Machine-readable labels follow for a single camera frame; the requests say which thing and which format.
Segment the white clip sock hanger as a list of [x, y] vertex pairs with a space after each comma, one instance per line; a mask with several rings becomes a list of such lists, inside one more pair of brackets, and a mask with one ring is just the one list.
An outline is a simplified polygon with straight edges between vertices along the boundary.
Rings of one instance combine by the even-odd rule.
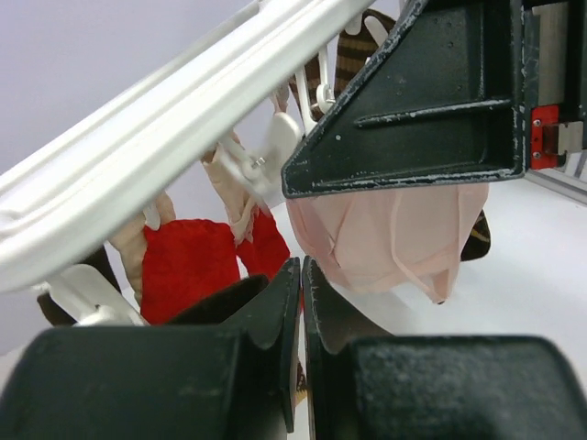
[[177, 59], [87, 116], [1, 178], [1, 290], [45, 288], [80, 325], [143, 318], [83, 258], [138, 213], [158, 228], [156, 196], [215, 145], [256, 199], [277, 188], [334, 102], [327, 43], [355, 32], [365, 1], [254, 1]]

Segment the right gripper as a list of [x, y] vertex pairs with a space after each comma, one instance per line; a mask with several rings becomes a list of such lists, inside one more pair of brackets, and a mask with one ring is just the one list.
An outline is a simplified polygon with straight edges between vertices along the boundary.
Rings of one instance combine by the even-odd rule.
[[586, 3], [411, 1], [282, 169], [288, 198], [586, 180]]

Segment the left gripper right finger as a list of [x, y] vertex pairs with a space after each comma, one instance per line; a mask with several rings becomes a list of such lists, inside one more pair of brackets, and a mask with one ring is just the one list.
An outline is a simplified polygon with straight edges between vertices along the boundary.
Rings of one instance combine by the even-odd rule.
[[397, 336], [304, 261], [314, 439], [583, 439], [586, 398], [547, 339]]

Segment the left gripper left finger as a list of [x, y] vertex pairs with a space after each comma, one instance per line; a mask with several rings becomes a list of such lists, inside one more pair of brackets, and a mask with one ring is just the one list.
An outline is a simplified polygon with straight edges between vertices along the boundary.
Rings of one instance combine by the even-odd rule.
[[300, 261], [221, 324], [55, 328], [1, 396], [4, 439], [284, 439], [294, 429]]

